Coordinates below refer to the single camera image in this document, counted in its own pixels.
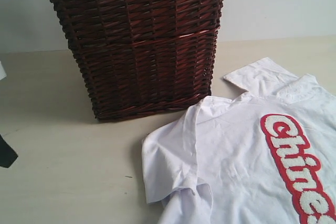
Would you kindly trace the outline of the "dark brown wicker basket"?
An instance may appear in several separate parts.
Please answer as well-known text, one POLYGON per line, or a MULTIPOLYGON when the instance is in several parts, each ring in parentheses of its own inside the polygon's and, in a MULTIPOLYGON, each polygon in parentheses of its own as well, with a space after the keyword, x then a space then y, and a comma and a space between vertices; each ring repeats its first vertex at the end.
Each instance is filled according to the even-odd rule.
POLYGON ((50 0, 97 120, 186 109, 211 94, 223 0, 50 0))

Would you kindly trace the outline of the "white t-shirt red lettering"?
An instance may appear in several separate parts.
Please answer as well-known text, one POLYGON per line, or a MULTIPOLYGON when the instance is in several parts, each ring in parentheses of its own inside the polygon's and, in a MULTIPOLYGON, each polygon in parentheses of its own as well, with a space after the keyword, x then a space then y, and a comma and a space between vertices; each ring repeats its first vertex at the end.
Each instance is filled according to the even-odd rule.
POLYGON ((224 79, 243 93, 207 96, 143 142, 159 223, 335 223, 335 96, 269 58, 224 79))

